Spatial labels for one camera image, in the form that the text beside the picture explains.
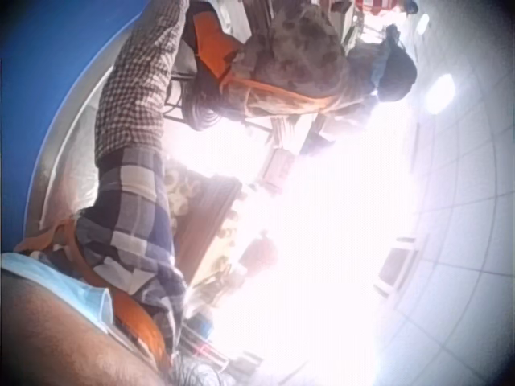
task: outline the plaid shirt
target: plaid shirt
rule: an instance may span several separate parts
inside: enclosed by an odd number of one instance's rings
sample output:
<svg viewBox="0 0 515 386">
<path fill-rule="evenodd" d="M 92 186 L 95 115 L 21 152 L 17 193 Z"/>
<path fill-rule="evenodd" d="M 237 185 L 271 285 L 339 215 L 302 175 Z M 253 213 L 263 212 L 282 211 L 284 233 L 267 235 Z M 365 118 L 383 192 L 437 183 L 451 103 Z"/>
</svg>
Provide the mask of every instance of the plaid shirt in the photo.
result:
<svg viewBox="0 0 515 386">
<path fill-rule="evenodd" d="M 188 0 L 152 0 L 121 49 L 97 114 L 97 200 L 76 216 L 85 260 L 148 311 L 170 355 L 179 340 L 186 285 L 175 268 L 162 108 L 187 7 Z M 56 262 L 63 259 L 57 255 L 64 251 L 55 249 L 40 258 L 60 269 Z"/>
</svg>

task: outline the face mask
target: face mask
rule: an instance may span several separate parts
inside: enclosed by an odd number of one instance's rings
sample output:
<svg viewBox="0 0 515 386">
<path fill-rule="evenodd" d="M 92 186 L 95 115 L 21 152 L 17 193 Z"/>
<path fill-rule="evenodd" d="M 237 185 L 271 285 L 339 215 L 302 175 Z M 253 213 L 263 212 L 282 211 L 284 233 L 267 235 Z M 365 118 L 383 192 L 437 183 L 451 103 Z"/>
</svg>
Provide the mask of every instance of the face mask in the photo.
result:
<svg viewBox="0 0 515 386">
<path fill-rule="evenodd" d="M 2 254 L 2 269 L 38 283 L 80 312 L 106 334 L 113 324 L 113 302 L 109 290 L 96 288 L 59 273 L 32 257 Z"/>
</svg>

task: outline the ceiling light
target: ceiling light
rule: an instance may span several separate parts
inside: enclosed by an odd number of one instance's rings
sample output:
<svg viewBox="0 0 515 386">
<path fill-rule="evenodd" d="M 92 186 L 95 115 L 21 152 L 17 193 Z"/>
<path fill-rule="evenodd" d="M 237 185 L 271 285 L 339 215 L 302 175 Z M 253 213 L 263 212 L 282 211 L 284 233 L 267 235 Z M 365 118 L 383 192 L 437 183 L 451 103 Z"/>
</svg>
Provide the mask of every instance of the ceiling light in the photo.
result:
<svg viewBox="0 0 515 386">
<path fill-rule="evenodd" d="M 426 32 L 427 29 L 427 24 L 429 24 L 429 15 L 423 14 L 417 24 L 417 32 L 419 35 L 424 35 L 424 32 Z"/>
<path fill-rule="evenodd" d="M 426 95 L 427 110 L 433 115 L 440 113 L 452 102 L 455 95 L 456 90 L 451 74 L 440 76 Z"/>
</svg>

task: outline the wooden furniture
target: wooden furniture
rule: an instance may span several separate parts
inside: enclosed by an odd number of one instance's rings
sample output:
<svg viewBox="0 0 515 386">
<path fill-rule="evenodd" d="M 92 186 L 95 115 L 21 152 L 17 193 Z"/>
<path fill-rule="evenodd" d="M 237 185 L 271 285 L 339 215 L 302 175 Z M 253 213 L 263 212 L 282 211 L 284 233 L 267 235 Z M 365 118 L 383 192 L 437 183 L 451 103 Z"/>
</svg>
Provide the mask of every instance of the wooden furniture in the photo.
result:
<svg viewBox="0 0 515 386">
<path fill-rule="evenodd" d="M 211 274 L 211 265 L 219 257 L 212 254 L 206 258 L 212 242 L 241 192 L 237 179 L 214 176 L 203 185 L 196 204 L 182 219 L 174 237 L 175 263 L 189 285 Z"/>
</svg>

